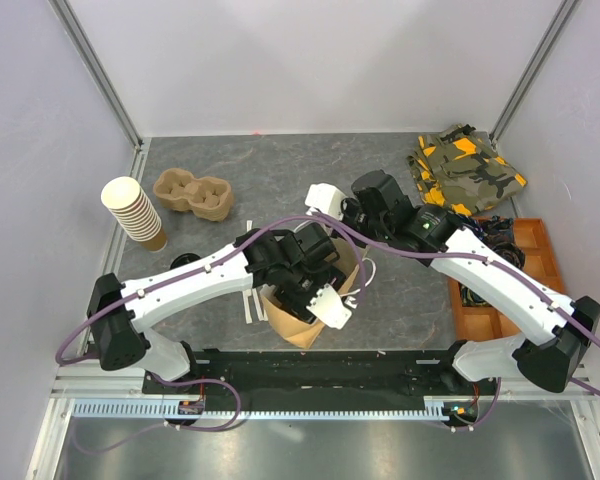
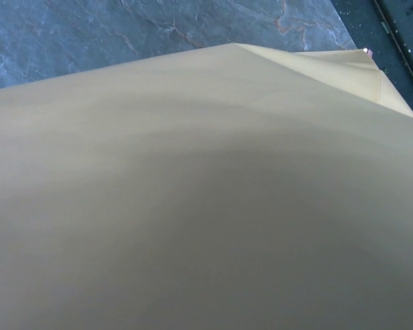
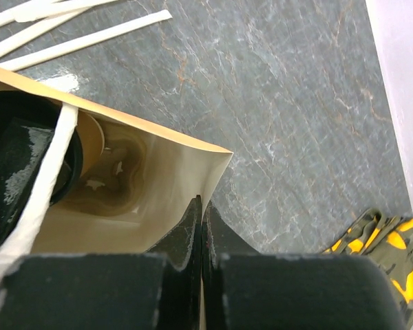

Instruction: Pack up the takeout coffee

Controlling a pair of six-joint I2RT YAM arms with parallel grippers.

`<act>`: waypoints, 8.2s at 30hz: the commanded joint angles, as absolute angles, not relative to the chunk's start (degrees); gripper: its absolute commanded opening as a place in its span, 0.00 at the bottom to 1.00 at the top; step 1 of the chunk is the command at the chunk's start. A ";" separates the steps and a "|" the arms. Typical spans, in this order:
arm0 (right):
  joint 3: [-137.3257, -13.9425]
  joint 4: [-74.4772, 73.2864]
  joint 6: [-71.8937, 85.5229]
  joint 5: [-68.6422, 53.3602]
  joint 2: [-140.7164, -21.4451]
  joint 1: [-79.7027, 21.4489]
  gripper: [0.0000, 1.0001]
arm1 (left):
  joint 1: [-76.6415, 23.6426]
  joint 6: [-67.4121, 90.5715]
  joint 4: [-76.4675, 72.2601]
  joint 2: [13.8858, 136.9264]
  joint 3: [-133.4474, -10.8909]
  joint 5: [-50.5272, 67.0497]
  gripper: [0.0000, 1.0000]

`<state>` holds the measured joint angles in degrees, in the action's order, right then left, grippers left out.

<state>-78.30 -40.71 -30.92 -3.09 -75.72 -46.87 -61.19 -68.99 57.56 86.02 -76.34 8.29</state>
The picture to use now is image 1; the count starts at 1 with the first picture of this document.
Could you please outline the brown paper bag with handles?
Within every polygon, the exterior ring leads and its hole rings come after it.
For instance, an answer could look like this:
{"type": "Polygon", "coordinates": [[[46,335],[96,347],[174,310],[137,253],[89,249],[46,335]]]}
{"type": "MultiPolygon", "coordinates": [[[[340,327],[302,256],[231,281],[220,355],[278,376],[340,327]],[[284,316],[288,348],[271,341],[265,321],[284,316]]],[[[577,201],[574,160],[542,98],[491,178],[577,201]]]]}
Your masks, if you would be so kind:
{"type": "Polygon", "coordinates": [[[264,314],[271,328],[286,342],[309,349],[325,328],[344,328],[359,296],[374,280],[376,264],[368,249],[334,241],[336,252],[318,280],[305,278],[297,288],[265,286],[260,290],[264,314]]]}

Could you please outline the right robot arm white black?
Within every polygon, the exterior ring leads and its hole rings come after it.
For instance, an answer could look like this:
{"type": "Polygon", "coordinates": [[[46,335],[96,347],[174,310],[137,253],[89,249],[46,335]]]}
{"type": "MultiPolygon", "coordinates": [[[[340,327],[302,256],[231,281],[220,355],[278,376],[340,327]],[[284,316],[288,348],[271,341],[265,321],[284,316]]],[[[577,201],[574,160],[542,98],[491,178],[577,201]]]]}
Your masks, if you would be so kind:
{"type": "Polygon", "coordinates": [[[357,240],[446,275],[501,312],[519,332],[465,341],[438,368],[447,392],[463,392],[488,377],[522,376],[552,393],[565,390],[589,349],[600,304],[573,299],[526,274],[490,249],[459,214],[415,206],[395,178],[374,170],[358,178],[335,204],[338,219],[357,240]]]}

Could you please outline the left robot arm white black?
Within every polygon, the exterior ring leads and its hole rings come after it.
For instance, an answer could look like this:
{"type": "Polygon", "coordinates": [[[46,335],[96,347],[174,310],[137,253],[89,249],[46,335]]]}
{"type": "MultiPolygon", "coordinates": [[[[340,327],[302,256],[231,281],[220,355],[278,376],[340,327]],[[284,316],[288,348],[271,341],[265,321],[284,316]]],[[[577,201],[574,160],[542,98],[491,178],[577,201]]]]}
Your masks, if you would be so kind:
{"type": "Polygon", "coordinates": [[[96,357],[104,371],[137,365],[178,393],[199,382],[199,369],[182,343],[157,334],[167,317],[208,300],[261,286],[281,293],[297,315],[340,329],[351,316],[338,292],[340,255],[325,230],[253,229],[205,258],[162,274],[120,282],[109,273],[95,282],[87,315],[96,357]]]}

